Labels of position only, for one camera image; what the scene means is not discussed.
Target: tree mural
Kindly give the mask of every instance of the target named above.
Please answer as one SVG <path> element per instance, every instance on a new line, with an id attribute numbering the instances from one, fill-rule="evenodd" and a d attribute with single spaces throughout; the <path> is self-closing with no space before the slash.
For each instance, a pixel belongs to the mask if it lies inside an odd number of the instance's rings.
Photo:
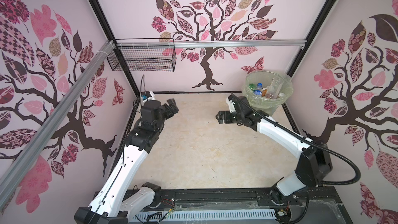
<path id="1" fill-rule="evenodd" d="M 162 32 L 160 38 L 169 41 L 224 41 L 224 40 L 268 40 L 276 31 L 264 30 L 276 21 L 265 16 L 272 5 L 270 0 L 156 0 L 161 17 L 154 17 L 152 27 Z M 166 32 L 166 24 L 172 29 Z M 205 78 L 195 87 L 206 85 L 222 85 L 213 78 L 209 60 L 213 57 L 224 59 L 226 54 L 232 59 L 238 55 L 245 56 L 258 49 L 256 47 L 237 47 L 228 50 L 224 47 L 176 49 L 181 60 L 187 58 L 191 62 L 200 61 Z"/>
<path id="2" fill-rule="evenodd" d="M 382 151 L 398 152 L 398 51 L 376 45 L 378 38 L 398 43 L 398 20 L 386 14 L 370 18 L 376 21 L 376 34 L 367 33 L 361 21 L 348 43 L 340 39 L 332 45 L 332 58 L 322 64 L 326 70 L 314 76 L 325 89 L 320 98 L 325 100 L 329 116 L 321 136 L 306 134 L 327 142 L 337 125 L 347 126 L 344 134 L 352 135 L 353 145 L 362 140 L 366 143 L 364 161 L 369 168 L 377 151 L 370 145 L 374 137 L 379 147 L 377 167 L 398 188 L 398 158 Z"/>
<path id="3" fill-rule="evenodd" d="M 25 4 L 17 0 L 17 6 L 25 6 L 25 13 L 20 16 L 15 10 L 18 7 L 13 6 L 15 0 L 0 2 L 6 9 L 14 9 L 10 13 L 5 12 L 5 8 L 0 8 L 3 16 L 9 20 L 0 16 L 0 48 L 8 72 L 0 74 L 0 130 L 18 125 L 18 129 L 0 135 L 0 148 L 7 150 L 0 153 L 0 159 L 15 159 L 22 151 L 15 152 L 13 149 L 30 142 L 36 133 L 34 129 L 47 120 L 76 82 L 78 75 L 84 71 L 85 64 L 91 61 L 94 53 L 92 43 L 83 47 L 79 33 L 76 31 L 72 35 L 72 28 L 61 15 L 54 12 L 57 21 L 51 18 L 52 10 L 47 5 L 42 5 L 42 11 L 34 9 L 34 12 L 28 12 Z M 28 21 L 29 15 L 33 32 L 38 39 L 35 50 L 32 42 L 13 25 L 18 23 L 18 19 Z M 48 47 L 43 46 L 46 38 L 53 38 Z M 84 149 L 98 149 L 102 152 L 105 175 L 107 158 L 115 153 L 111 147 L 116 135 L 109 142 L 105 142 L 86 134 L 86 128 L 91 126 L 90 120 L 96 117 L 91 109 L 104 103 L 100 99 L 105 93 L 107 81 L 106 77 L 101 77 L 103 70 L 104 63 L 67 113 L 68 122 L 53 134 L 49 145 L 44 148 L 51 149 L 51 154 L 41 163 L 49 163 L 51 170 L 58 175 L 64 177 L 64 167 L 75 162 L 77 153 Z M 124 89 L 115 80 L 114 84 L 117 95 L 112 105 L 123 102 Z M 21 120 L 25 127 L 19 125 Z"/>

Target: silver metal bar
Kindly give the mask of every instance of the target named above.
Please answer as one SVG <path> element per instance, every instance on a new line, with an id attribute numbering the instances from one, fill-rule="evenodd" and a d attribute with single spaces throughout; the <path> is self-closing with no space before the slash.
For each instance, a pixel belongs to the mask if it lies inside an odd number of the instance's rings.
<path id="1" fill-rule="evenodd" d="M 280 39 L 280 40 L 237 40 L 237 41 L 200 41 L 174 42 L 176 48 L 194 47 L 260 47 L 260 46 L 304 46 L 307 40 Z M 172 42 L 123 42 L 118 47 L 149 47 L 172 45 Z"/>
<path id="2" fill-rule="evenodd" d="M 21 154 L 0 179 L 0 209 L 3 208 L 23 177 L 36 162 L 45 145 L 64 120 L 72 105 L 82 94 L 83 89 L 94 76 L 101 63 L 111 53 L 113 47 L 112 41 L 108 40 L 104 43 L 70 91 L 62 98 L 54 112 L 52 112 L 46 122 L 39 128 L 33 139 L 26 145 Z"/>

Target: butterfly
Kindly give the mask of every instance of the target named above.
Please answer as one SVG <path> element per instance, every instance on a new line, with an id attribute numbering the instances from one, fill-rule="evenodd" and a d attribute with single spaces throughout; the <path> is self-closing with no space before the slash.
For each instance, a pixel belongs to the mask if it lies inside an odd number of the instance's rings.
<path id="1" fill-rule="evenodd" d="M 244 66 L 244 67 L 241 67 L 241 69 L 243 69 L 243 71 L 246 71 L 249 74 L 249 73 L 251 73 L 253 71 L 263 70 L 264 69 L 264 66 L 262 66 L 263 63 L 264 63 L 264 56 L 261 57 L 260 59 L 258 59 L 256 64 L 254 65 L 254 67 L 252 67 L 252 66 Z"/>
<path id="2" fill-rule="evenodd" d="M 116 105 L 117 103 L 119 103 L 119 104 L 123 103 L 122 94 L 125 90 L 125 89 L 123 89 L 122 86 L 119 86 L 119 83 L 115 79 L 113 79 L 113 84 L 115 85 L 117 95 L 113 98 L 112 106 Z"/>

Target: butterfly decal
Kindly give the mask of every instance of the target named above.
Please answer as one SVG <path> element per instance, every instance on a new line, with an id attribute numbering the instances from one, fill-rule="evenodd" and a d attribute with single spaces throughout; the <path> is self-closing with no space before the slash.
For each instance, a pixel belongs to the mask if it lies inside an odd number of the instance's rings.
<path id="1" fill-rule="evenodd" d="M 244 67 L 241 67 L 241 69 L 243 69 L 243 71 L 246 71 L 249 74 L 249 73 L 251 73 L 253 71 L 263 70 L 264 69 L 264 66 L 262 65 L 263 63 L 264 63 L 264 56 L 261 57 L 260 59 L 258 59 L 256 64 L 254 65 L 254 67 L 252 67 L 252 66 L 244 66 Z"/>
<path id="2" fill-rule="evenodd" d="M 119 86 L 119 83 L 115 79 L 113 79 L 113 84 L 115 85 L 117 95 L 113 98 L 112 106 L 116 105 L 117 103 L 119 103 L 119 104 L 123 103 L 122 94 L 125 90 L 125 89 L 123 89 L 122 86 Z"/>

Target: pink wall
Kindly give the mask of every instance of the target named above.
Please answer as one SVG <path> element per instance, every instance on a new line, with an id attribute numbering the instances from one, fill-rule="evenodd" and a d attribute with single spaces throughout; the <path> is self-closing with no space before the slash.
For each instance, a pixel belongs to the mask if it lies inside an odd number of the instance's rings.
<path id="1" fill-rule="evenodd" d="M 398 223 L 398 0 L 339 0 L 293 76 L 300 129 L 361 170 L 336 186 L 354 223 Z M 332 157 L 327 181 L 353 177 Z"/>
<path id="2" fill-rule="evenodd" d="M 117 38 L 156 38 L 162 35 L 174 39 L 181 36 L 181 41 L 218 40 L 216 33 L 219 31 L 219 40 L 231 40 L 232 37 L 238 38 L 239 35 L 239 39 L 244 40 L 250 34 L 264 31 L 267 31 L 267 34 L 263 34 L 264 38 L 266 36 L 272 39 L 305 39 L 325 2 L 325 0 L 259 0 L 258 8 L 250 14 L 251 7 L 256 1 L 221 0 L 218 7 L 211 4 L 205 6 L 206 0 L 99 0 Z M 267 7 L 269 12 L 262 15 L 261 12 Z M 226 9 L 230 9 L 227 10 L 230 15 L 223 15 Z M 177 50 L 175 72 L 137 71 L 132 74 L 136 81 L 140 81 L 142 74 L 145 74 L 147 88 L 154 91 L 240 90 L 247 75 L 242 67 L 254 67 L 263 57 L 263 63 L 257 69 L 285 72 L 299 48 L 287 46 L 257 47 L 257 49 L 246 52 L 231 47 L 225 50 L 209 48 L 203 57 L 200 56 L 201 48 Z M 184 52 L 187 53 L 187 58 L 181 55 Z M 223 57 L 214 57 L 216 52 L 221 52 Z"/>
<path id="3" fill-rule="evenodd" d="M 0 176 L 106 38 L 87 0 L 0 0 Z M 106 180 L 133 93 L 105 62 L 2 209 L 2 223 L 72 223 Z"/>

